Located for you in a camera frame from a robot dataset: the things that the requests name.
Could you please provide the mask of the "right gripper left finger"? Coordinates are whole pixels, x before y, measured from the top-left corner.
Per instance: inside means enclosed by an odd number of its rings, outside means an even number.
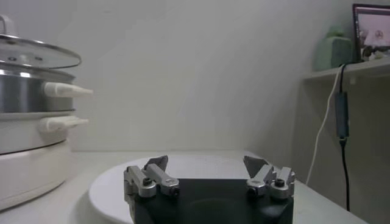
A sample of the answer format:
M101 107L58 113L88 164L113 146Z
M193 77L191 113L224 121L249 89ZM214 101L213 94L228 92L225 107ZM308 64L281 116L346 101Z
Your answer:
M124 171L124 200L128 203L136 197L153 198L160 193L170 198L180 195L177 178L166 173L169 158L167 155L151 158L142 169L128 166Z

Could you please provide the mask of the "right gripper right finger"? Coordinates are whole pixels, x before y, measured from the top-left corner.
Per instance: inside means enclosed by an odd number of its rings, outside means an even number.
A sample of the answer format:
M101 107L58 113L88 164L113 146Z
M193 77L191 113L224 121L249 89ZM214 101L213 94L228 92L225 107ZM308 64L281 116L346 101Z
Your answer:
M290 167L282 167L279 171L265 160L244 156L243 163L250 178L246 181L247 195L250 198L269 194L276 200L287 200L294 196L295 173Z

